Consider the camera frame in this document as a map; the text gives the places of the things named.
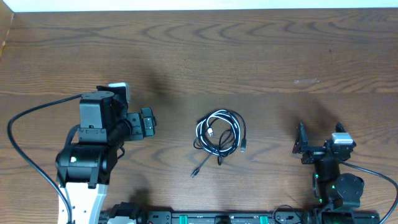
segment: wooden tabletop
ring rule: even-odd
[[[58,198],[13,150],[6,124],[33,106],[128,82],[130,111],[150,106],[156,136],[126,144],[103,209],[310,208],[313,166],[292,154],[304,122],[321,145],[341,121],[349,160],[398,180],[398,9],[16,14],[0,62],[0,223],[55,223]],[[246,121],[247,148],[218,166],[192,147],[195,123],[219,108]],[[55,156],[80,122],[78,100],[17,121],[21,148],[55,178]],[[359,210],[384,216],[396,196],[365,181]],[[398,222],[398,212],[388,223]]]

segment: white panel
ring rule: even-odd
[[[14,12],[398,7],[398,0],[4,0]]]

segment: white wall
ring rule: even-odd
[[[398,7],[398,0],[4,0],[14,12]]]

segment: cable connector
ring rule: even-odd
[[[245,152],[246,150],[246,139],[242,139],[242,143],[241,143],[241,152]]]
[[[199,173],[200,169],[197,168],[193,171],[193,173],[191,174],[191,178],[194,178],[198,173]]]
[[[210,137],[213,137],[213,135],[214,135],[213,128],[207,129],[207,133],[209,133]]]

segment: robotic arm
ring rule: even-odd
[[[55,162],[57,180],[75,223],[98,223],[111,171],[124,155],[124,142],[155,135],[156,119],[150,108],[127,113],[128,84],[97,86],[97,90],[82,94],[80,125],[71,128]],[[79,142],[72,143],[76,132]],[[58,223],[65,224],[67,209],[60,197],[59,201]]]

